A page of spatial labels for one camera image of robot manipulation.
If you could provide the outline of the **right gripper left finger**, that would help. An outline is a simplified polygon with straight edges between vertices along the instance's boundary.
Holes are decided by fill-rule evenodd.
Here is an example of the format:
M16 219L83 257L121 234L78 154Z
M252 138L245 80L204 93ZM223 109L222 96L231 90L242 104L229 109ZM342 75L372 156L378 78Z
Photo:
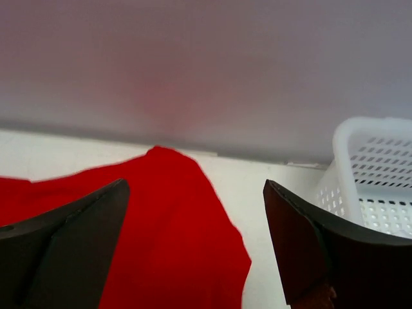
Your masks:
M119 179L1 227L1 308L98 308L127 211Z

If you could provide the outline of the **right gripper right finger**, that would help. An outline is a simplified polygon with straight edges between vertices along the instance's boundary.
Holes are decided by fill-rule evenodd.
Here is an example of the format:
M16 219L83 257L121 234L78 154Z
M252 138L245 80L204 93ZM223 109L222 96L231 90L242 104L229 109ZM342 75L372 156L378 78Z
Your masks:
M411 240L361 227L278 183L263 188L291 308L410 308Z

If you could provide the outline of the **red t shirt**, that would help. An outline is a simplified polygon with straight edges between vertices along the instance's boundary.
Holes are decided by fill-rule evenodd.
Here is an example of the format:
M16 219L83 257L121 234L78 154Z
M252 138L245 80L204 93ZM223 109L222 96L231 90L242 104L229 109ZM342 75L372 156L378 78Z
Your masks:
M3 225L125 179L126 217L101 308L240 308L251 260L209 179L164 147L119 164L45 181L2 177Z

